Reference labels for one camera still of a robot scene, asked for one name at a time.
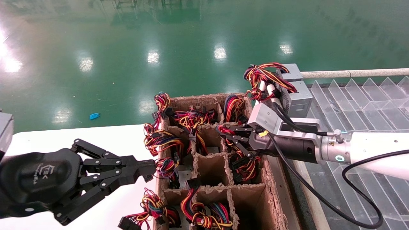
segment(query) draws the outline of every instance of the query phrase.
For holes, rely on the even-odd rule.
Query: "white pole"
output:
[[[303,78],[386,77],[409,75],[409,68],[380,70],[337,70],[301,72]]]

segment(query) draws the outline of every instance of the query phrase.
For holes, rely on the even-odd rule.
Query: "cardboard divider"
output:
[[[193,170],[202,185],[230,185],[232,178],[226,173],[226,154],[217,153],[209,156],[195,155]]]

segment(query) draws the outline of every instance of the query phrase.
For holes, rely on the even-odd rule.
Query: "green floor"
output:
[[[244,92],[251,63],[301,71],[409,63],[403,0],[113,4],[0,0],[0,108],[15,115],[16,132],[149,122],[157,92]]]

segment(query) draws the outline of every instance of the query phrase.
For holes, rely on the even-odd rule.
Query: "black wire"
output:
[[[281,106],[279,106],[276,102],[273,102],[273,108],[272,109],[281,118],[281,120],[283,120],[285,123],[287,123],[289,126],[291,126],[295,130],[298,130],[298,131],[303,132],[303,133],[314,133],[314,134],[317,134],[319,136],[327,136],[327,132],[314,132],[314,131],[307,130],[307,129],[304,129],[304,128],[301,128],[301,127],[297,126],[291,120],[291,118],[285,113],[283,108],[281,108]]]
[[[287,167],[290,169],[290,171],[292,173],[294,173],[294,175],[301,181],[301,183],[303,183],[308,190],[310,190],[322,203],[324,203],[326,206],[328,206],[328,208],[330,208],[332,211],[334,211],[335,213],[337,213],[338,215],[340,215],[342,218],[348,220],[349,222],[358,225],[360,227],[363,228],[369,228],[369,229],[376,229],[379,228],[382,224],[383,224],[383,216],[381,211],[379,210],[379,208],[376,206],[376,204],[368,197],[366,196],[362,191],[360,191],[356,186],[354,186],[352,184],[352,182],[350,180],[348,180],[346,178],[345,173],[358,166],[358,165],[362,165],[374,160],[378,160],[378,159],[382,159],[382,158],[386,158],[389,156],[396,156],[396,155],[401,155],[401,154],[406,154],[409,153],[408,150],[404,150],[404,151],[399,151],[399,152],[393,152],[393,153],[387,153],[387,154],[382,154],[379,156],[375,156],[375,157],[371,157],[365,160],[361,160],[358,162],[355,162],[351,165],[349,165],[348,167],[346,167],[343,171],[342,171],[342,177],[344,178],[344,180],[360,195],[362,196],[376,211],[376,213],[378,214],[378,222],[376,222],[375,224],[366,224],[366,223],[362,223],[359,222],[357,220],[355,220],[354,218],[349,217],[347,214],[343,213],[342,211],[338,210],[335,206],[333,206],[331,203],[329,203],[323,196],[321,196],[321,194],[319,194],[291,165],[290,163],[287,161],[287,159],[285,158],[283,152],[281,151],[280,147],[278,146],[277,142],[274,140],[274,136],[271,133],[268,133],[268,136],[270,137],[271,141],[273,142],[274,147],[276,148],[277,152],[279,153],[280,157],[283,159],[284,163],[287,165]]]

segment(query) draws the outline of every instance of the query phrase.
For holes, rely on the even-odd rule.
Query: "gray metal box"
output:
[[[278,87],[281,92],[280,102],[289,117],[306,118],[308,109],[311,106],[312,94],[308,90],[304,81],[291,82],[298,92],[288,93],[282,87]]]
[[[303,75],[301,74],[297,64],[284,64],[283,66],[285,66],[290,73],[282,73],[280,69],[277,69],[276,73],[280,76],[280,78],[288,82],[301,81],[303,79]]]

